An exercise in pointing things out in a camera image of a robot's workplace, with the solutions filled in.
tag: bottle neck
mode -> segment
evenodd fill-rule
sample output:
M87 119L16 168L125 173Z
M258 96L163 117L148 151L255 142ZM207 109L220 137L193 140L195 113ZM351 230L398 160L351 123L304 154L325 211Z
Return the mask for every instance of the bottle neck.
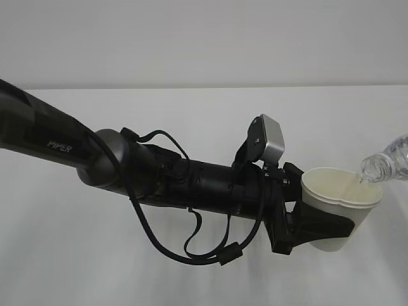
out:
M373 183L391 180L397 175L394 160L382 152L364 159L361 168L363 178Z

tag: plastic water bottle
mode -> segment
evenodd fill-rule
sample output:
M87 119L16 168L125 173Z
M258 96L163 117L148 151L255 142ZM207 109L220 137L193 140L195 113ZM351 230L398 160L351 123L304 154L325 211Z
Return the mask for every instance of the plastic water bottle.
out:
M408 134L397 138L386 149L363 160L363 178L370 182L408 180Z

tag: white backdrop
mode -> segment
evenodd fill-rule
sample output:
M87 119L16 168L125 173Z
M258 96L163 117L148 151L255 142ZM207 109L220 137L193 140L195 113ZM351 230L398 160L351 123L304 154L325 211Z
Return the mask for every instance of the white backdrop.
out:
M2 0L26 89L408 84L406 0Z
M408 87L33 91L90 128L169 131L193 159L230 164L251 120L281 123L283 161L303 170L358 170L408 130ZM164 138L157 143L171 147ZM0 151L0 305L408 304L407 184L384 199L336 253L302 245L273 254L261 228L226 266L185 266L145 237L124 196L80 183L74 169ZM144 207L160 241L181 251L195 226L185 210ZM213 247L226 218L204 213L192 250ZM234 218L232 241L252 221Z

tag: black cable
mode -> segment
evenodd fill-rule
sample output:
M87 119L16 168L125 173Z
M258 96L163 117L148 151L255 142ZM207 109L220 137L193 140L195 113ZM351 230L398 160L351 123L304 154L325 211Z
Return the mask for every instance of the black cable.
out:
M169 249L167 249L166 247L164 247L156 238L156 236L154 235L151 227L149 226L149 223L146 220L145 214L143 213L143 210L140 206L140 203L138 201L138 198L136 197L135 191L133 190L133 186L131 184L131 180L128 178L128 176L126 175L126 172L122 169L122 166L120 165L119 161L117 160L115 154L113 154L113 152L110 150L110 148L108 147L108 145L96 134L94 133L92 130L90 130L89 128L87 128L86 126L84 126L85 132L88 134L89 138L91 140L93 140L100 148L101 150L106 154L106 156L109 158L110 162L112 163L113 167L115 168L116 172L119 174L119 177L121 178L121 180L123 181L124 187L126 189L126 192L128 193L129 199L133 205L133 208L140 220L140 223L144 229L144 231L146 232L147 238L150 240L150 242L153 244L153 246L163 255L178 261L179 263L185 263L188 265L211 265L213 263L217 263L219 262L219 258L218 257L213 257L213 258L207 258L207 259L192 259L192 258L187 258L184 256L180 256L178 254L175 254L174 252L171 252ZM150 135L152 135L153 133L157 133L157 131L150 133L149 135L143 137L146 138ZM164 132L161 133L165 136L168 135L168 133ZM258 215L257 215L257 219L256 222L251 230L251 232L249 233L248 237L240 244L240 248L243 249L245 248L254 238L257 230L259 229L259 225L262 221L262 215L263 215L263 209L265 206L265 180L263 177L263 172L259 169L259 179L261 181L261 196L260 196L260 204L259 204L259 210L258 210Z
M250 242L254 239L256 232L259 230L259 226L261 225L262 218L263 218L263 210L265 208L265 177L263 176L263 172L260 168L258 168L258 179L259 179L259 184L260 184L260 189L261 189L261 201L259 203L259 208L258 208L258 214L255 219L254 226L251 229L251 232L249 232L248 237L240 243L240 247L242 249L246 248Z
M201 225L203 224L203 218L200 215L200 213L194 211L192 208L189 208L189 212L193 213L196 216L196 220L197 220L197 224L196 224L196 229L194 230L193 234L186 240L185 244L184 244L184 252L187 254L187 256L189 256L190 258L194 258L194 259L203 259L203 258L209 258L212 256L216 256L219 254L219 252L225 247L225 245L227 244L228 241L228 236L230 235L230 221L231 221L231 214L227 215L227 228L225 231L225 235L224 238L222 238L220 244L212 251L205 253L205 254L193 254L190 253L189 251L187 251L187 247L191 241L191 239L193 239L193 237L195 235L197 235L197 233L199 232Z
M149 142L151 141L151 139L153 139L153 137L157 136L157 135L164 135L165 137L167 137L168 139L170 139L170 141L181 151L181 153L184 155L186 161L187 161L187 168L184 172L184 174L181 177L174 177L175 179L179 180L179 181L183 181L187 178L188 174L190 173L190 167L191 167L191 161L189 156L187 155L187 153L183 150L183 148L181 147L181 145L179 145L179 143L176 141L176 139L174 139L169 133L167 133L166 131L162 131L161 129L157 129L153 132L150 132L149 134L143 136L143 137L138 137L136 138L137 142L140 143L145 143L145 142Z

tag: paper cup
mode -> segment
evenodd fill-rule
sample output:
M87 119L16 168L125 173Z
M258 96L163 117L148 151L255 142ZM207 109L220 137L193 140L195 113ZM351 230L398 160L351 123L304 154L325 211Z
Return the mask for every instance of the paper cup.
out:
M311 169L302 175L302 200L324 212L352 220L355 227L351 237L383 198L380 186L361 179L359 174L351 171L336 168ZM334 252L340 250L350 237L316 240L311 244L323 251Z

